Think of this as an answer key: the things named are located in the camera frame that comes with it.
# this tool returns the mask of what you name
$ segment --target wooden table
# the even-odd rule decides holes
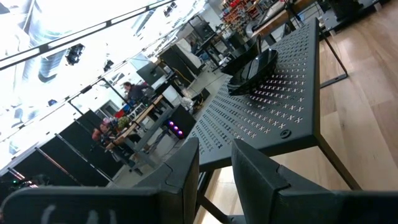
[[[309,5],[311,5],[314,2],[315,0],[298,0],[293,4],[293,10],[295,13],[298,14],[299,12],[306,9],[307,7],[309,7]],[[253,32],[252,37],[256,35],[261,35],[263,37],[268,36],[271,34],[272,31],[276,30],[278,27],[285,24],[292,17],[293,15],[290,12],[283,10],[281,13],[279,13],[269,22],[261,26],[260,29]]]
[[[146,108],[143,112],[139,113],[139,115],[137,115],[133,120],[132,120],[132,124],[130,125],[130,127],[123,132],[122,135],[120,135],[117,139],[115,139],[113,142],[116,144],[120,144],[122,142],[124,142],[124,140],[127,138],[127,136],[129,136],[137,127],[137,125],[146,118],[146,116],[149,114],[149,112],[155,108],[155,105],[158,104],[161,100],[163,99],[163,95],[160,95],[156,98],[155,101],[152,102],[152,104],[150,106],[148,106],[148,108]],[[115,146],[114,144],[109,143],[106,146],[107,150],[112,150],[112,148]]]

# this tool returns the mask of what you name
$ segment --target floor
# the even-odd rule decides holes
[[[350,77],[320,92],[322,134],[364,190],[398,189],[397,13],[390,1],[329,38]],[[342,72],[321,42],[321,82]],[[348,190],[317,147],[273,159],[327,189]],[[207,197],[227,214],[243,214],[232,167],[216,171]],[[196,223],[219,223],[200,213]]]

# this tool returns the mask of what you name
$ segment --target wooden floor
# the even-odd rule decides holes
[[[322,134],[365,190],[398,190],[398,1],[329,38],[350,77],[321,89]],[[342,73],[320,44],[321,81]],[[317,147],[273,159],[327,189],[348,189]],[[208,198],[243,214],[232,167],[217,172]],[[219,223],[209,213],[197,223]]]

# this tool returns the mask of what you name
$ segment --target black bowl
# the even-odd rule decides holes
[[[231,96],[244,95],[265,83],[276,67],[278,52],[268,49],[236,72],[227,85]]]

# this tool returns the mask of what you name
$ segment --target perforated metal table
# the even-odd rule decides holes
[[[231,141],[242,139],[267,156],[319,146],[351,189],[360,189],[320,133],[319,26],[314,19],[272,46],[275,74],[253,94],[220,88],[188,138],[200,140],[200,169],[231,165]]]

